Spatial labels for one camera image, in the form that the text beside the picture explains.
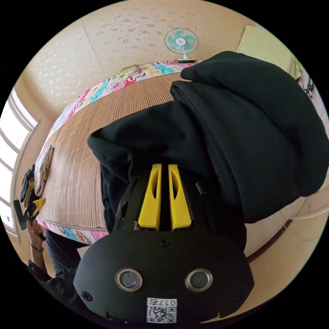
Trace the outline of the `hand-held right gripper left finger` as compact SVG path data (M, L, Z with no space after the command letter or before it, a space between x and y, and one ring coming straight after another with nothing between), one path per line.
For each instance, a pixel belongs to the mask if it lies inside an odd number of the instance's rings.
M144 200L138 218L142 229L159 230L161 213L162 165L154 164L150 171Z

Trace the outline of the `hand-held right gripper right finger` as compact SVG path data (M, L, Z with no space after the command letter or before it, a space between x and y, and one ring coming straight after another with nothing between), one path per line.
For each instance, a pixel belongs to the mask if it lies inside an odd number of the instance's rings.
M187 229L192 220L177 165L168 165L171 230Z

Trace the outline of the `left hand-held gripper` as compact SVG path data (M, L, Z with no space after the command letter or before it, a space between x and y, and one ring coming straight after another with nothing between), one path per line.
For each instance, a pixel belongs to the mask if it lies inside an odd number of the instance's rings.
M46 198L37 200L35 195L35 183L34 183L35 164L25 173L22 181L22 190L20 195L20 201L24 208L28 211L30 217L38 215L39 211L44 207Z

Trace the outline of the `person's left hand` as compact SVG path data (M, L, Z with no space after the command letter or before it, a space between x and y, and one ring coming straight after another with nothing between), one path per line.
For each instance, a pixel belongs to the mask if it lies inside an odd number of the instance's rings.
M40 248L44 239L41 238L43 236L43 229L36 219L27 221L27 232L30 239L30 243L36 247Z

